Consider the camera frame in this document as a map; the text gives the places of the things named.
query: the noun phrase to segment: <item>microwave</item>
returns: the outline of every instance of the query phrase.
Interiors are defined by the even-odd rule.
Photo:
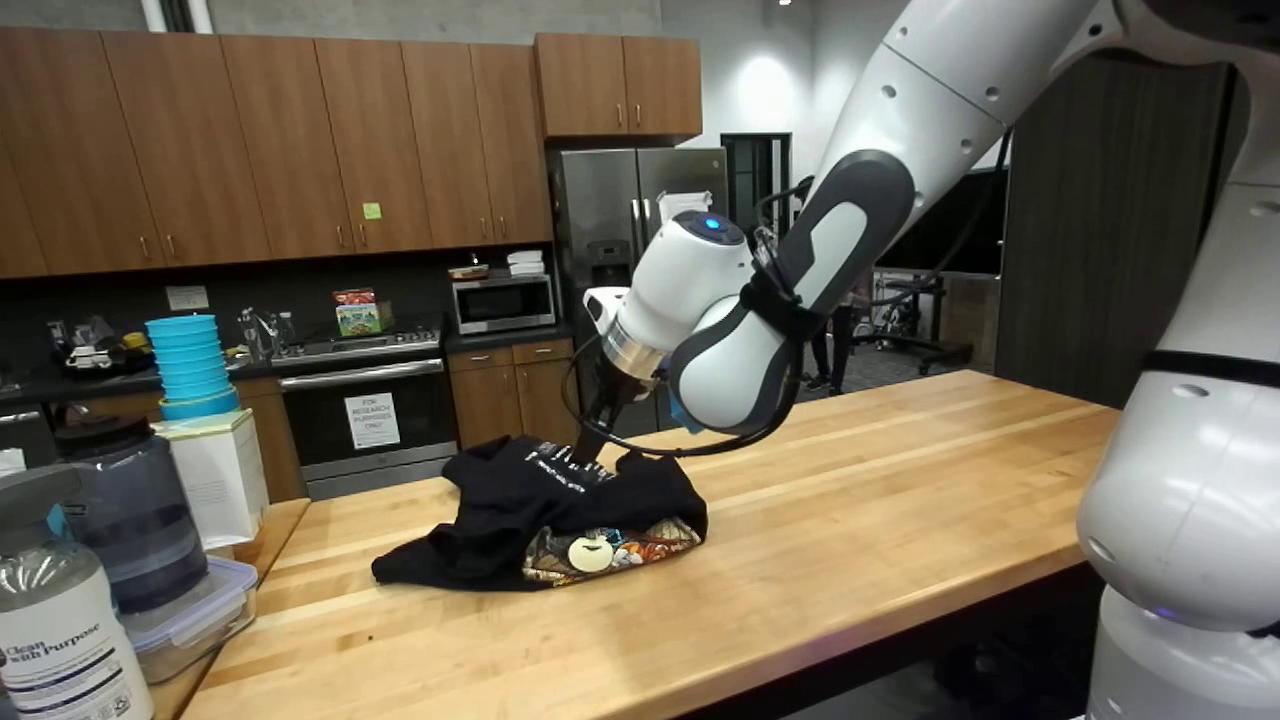
[[[556,323],[551,277],[482,277],[450,283],[450,323],[461,336]]]

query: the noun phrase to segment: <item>backsplash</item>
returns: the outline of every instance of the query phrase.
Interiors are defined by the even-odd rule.
[[[117,332],[144,326],[166,317],[162,289],[202,283],[218,319],[223,345],[237,340],[237,313],[287,306],[300,336],[328,336],[322,290],[379,289],[391,304],[394,326],[440,326],[449,319],[449,268],[466,264],[472,253],[411,253],[411,257],[348,257],[244,268],[188,268],[188,271],[125,271],[125,277],[54,277],[0,283],[0,370],[26,370],[48,363],[45,319],[102,317]]]

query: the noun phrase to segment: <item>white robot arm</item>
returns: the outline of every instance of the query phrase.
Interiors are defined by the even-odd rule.
[[[767,431],[839,290],[1079,57],[1233,65],[1248,140],[1180,313],[1079,507],[1113,584],[1091,716],[1280,716],[1280,6],[1262,0],[915,0],[866,59],[776,264],[717,217],[660,227],[627,290],[588,290],[615,370],[690,425]]]

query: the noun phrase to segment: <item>stainless steel refrigerator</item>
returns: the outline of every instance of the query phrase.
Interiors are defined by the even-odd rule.
[[[599,283],[631,283],[665,209],[706,198],[723,217],[723,183],[723,146],[573,146],[551,156],[561,295],[580,347],[593,340],[580,295]],[[620,419],[620,431],[642,429],[665,429],[654,405]]]

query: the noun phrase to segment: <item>bottle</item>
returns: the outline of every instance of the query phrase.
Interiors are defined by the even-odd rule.
[[[146,720],[101,561],[65,527],[74,462],[0,477],[0,686],[16,716]]]

